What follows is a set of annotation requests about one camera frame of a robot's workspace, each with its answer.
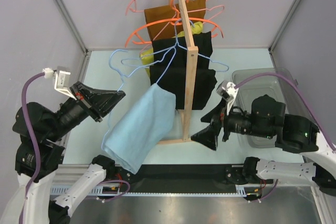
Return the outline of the light blue trousers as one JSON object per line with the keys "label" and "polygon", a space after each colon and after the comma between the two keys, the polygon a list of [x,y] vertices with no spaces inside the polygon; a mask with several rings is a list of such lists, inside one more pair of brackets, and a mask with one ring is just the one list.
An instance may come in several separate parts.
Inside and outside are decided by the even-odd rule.
{"label": "light blue trousers", "polygon": [[151,149],[173,128],[176,96],[153,84],[104,136],[102,150],[136,174]]}

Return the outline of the light blue wire hanger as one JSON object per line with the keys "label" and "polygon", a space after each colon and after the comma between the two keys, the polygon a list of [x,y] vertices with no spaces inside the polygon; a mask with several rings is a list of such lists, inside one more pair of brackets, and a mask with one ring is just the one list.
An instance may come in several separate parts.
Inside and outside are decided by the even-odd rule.
{"label": "light blue wire hanger", "polygon": [[138,91],[141,92],[141,91],[144,90],[145,87],[147,87],[147,90],[148,90],[148,89],[150,88],[150,86],[153,85],[153,84],[149,84],[148,81],[145,81],[144,76],[141,76],[140,74],[137,74],[137,73],[136,73],[137,71],[140,71],[141,74],[144,74],[144,73],[145,73],[144,69],[145,69],[145,68],[149,68],[150,66],[152,66],[151,64],[144,65],[144,66],[136,66],[136,65],[134,65],[134,70],[133,70],[129,75],[125,75],[125,74],[123,74],[123,73],[120,71],[120,69],[115,68],[115,67],[111,64],[112,57],[113,57],[113,55],[111,55],[110,58],[109,58],[109,67],[110,67],[112,70],[116,71],[116,72],[119,74],[119,76],[120,76],[120,78],[121,78],[121,80],[122,80],[122,84],[121,84],[122,86],[124,86],[124,79],[125,79],[125,78],[130,78],[130,79],[131,79],[130,84],[127,84],[127,85],[126,85],[128,88],[130,88],[131,94],[135,94],[135,93],[138,92]]}

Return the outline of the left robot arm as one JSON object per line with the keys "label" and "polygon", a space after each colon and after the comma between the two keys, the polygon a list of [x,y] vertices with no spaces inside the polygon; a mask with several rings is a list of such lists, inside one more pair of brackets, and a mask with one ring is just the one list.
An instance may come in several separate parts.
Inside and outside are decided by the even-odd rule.
{"label": "left robot arm", "polygon": [[69,99],[56,112],[26,101],[18,110],[13,131],[21,140],[15,157],[19,189],[7,204],[1,223],[70,223],[89,193],[101,182],[115,178],[115,162],[98,155],[69,190],[50,199],[64,151],[58,141],[86,118],[101,122],[125,97],[123,91],[93,89],[81,82],[68,91]]}

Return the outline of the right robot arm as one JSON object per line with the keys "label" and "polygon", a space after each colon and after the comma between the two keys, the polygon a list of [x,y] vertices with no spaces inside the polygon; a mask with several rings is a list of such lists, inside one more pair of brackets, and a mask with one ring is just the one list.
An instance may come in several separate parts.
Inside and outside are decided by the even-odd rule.
{"label": "right robot arm", "polygon": [[335,196],[335,144],[327,141],[315,123],[303,116],[287,114],[284,103],[267,95],[256,98],[250,112],[238,106],[226,112],[226,107],[222,101],[203,116],[201,121],[209,125],[193,134],[191,140],[215,151],[221,131],[224,142],[231,133],[275,139],[276,148],[311,161],[290,164],[248,157],[242,169],[245,181],[289,179],[316,185],[321,192]]}

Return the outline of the front black trousers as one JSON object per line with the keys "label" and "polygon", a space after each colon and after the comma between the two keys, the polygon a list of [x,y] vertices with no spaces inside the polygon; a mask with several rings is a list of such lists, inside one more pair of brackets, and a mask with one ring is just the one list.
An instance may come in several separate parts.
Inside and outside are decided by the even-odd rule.
{"label": "front black trousers", "polygon": [[[195,77],[193,110],[205,108],[217,83],[216,71],[213,69],[197,69]],[[150,67],[150,82],[158,85],[176,96],[176,109],[183,110],[185,103],[186,69],[161,66]]]}

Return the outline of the yellow-green trousers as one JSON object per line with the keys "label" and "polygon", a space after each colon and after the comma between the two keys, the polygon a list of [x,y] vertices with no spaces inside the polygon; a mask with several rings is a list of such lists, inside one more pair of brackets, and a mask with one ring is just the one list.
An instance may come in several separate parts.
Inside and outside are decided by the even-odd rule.
{"label": "yellow-green trousers", "polygon": [[[191,25],[191,32],[192,34],[200,34],[203,31],[203,23],[202,22],[195,22]],[[140,53],[140,60],[143,65],[148,65],[154,62],[154,54],[153,48],[150,48],[146,51],[142,51]]]}

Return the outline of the brown trousers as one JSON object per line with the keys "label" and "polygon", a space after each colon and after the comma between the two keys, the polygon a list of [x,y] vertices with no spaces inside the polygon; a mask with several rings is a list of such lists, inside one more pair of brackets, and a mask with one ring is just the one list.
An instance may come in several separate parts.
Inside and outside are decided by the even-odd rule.
{"label": "brown trousers", "polygon": [[[189,0],[186,3],[189,18],[204,18],[206,13],[206,0]],[[176,18],[176,12],[170,5],[159,6],[144,10],[147,24],[162,19]],[[170,22],[158,23],[147,27],[150,41],[167,39],[175,36],[174,25]]]}

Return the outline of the orange plastic hanger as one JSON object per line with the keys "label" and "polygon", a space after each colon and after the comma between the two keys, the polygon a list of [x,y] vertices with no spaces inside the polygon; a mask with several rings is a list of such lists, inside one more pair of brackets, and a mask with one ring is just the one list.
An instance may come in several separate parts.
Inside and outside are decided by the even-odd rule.
{"label": "orange plastic hanger", "polygon": [[[135,41],[134,44],[150,44],[154,40],[165,39],[172,37],[176,31],[183,30],[182,22],[174,23],[181,17],[179,4],[174,3],[175,0],[170,0],[170,3],[165,6],[153,7],[144,9],[142,12],[145,15],[146,24],[142,27],[134,30],[127,38],[124,46],[127,47],[133,36],[137,36],[139,41]],[[207,11],[219,8],[220,11],[214,15],[214,17],[221,14],[225,6],[217,5],[212,8],[206,7],[206,0],[185,0],[188,18],[193,22],[203,22],[214,25],[211,31],[219,29],[222,33],[222,29],[219,25],[215,24],[211,19],[205,19]]]}

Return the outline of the wooden clothes rack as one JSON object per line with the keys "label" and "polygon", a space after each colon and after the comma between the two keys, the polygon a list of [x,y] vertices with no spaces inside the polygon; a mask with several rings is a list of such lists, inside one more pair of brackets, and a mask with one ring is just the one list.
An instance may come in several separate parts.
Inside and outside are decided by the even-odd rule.
{"label": "wooden clothes rack", "polygon": [[194,86],[197,70],[198,48],[194,44],[193,35],[190,28],[190,20],[187,13],[185,0],[178,0],[183,30],[185,32],[185,41],[187,46],[186,78],[185,78],[185,101],[184,110],[180,111],[182,122],[182,137],[172,140],[161,140],[159,144],[177,144],[190,141],[189,130],[192,115]]}

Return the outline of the clear plastic bin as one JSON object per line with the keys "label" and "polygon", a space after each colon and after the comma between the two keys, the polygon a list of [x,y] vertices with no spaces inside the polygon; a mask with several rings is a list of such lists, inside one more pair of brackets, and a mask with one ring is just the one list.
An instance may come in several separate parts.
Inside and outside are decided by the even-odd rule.
{"label": "clear plastic bin", "polygon": [[285,113],[286,105],[263,95],[251,104],[251,112],[232,108],[227,131],[241,135],[275,138],[275,147],[290,153],[315,152],[319,128],[308,118]]}

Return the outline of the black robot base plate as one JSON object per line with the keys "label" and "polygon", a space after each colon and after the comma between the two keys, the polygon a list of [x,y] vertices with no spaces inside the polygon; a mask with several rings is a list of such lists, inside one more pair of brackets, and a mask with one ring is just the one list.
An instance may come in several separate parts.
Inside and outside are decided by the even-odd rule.
{"label": "black robot base plate", "polygon": [[130,185],[146,184],[154,187],[182,185],[195,186],[245,185],[248,181],[242,175],[241,167],[225,164],[198,165],[142,165],[136,174],[117,167],[117,172]]}

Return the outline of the aluminium frame rail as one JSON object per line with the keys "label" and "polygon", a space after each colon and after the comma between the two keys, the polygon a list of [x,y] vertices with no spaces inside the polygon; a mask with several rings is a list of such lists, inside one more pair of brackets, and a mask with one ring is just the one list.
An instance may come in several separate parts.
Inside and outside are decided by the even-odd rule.
{"label": "aluminium frame rail", "polygon": [[72,34],[73,38],[76,41],[76,44],[79,46],[81,51],[86,55],[88,52],[87,47],[85,46],[85,43],[83,42],[83,39],[75,25],[75,22],[73,21],[68,8],[66,7],[63,0],[53,0],[57,9],[59,10],[65,24],[67,25],[70,33]]}

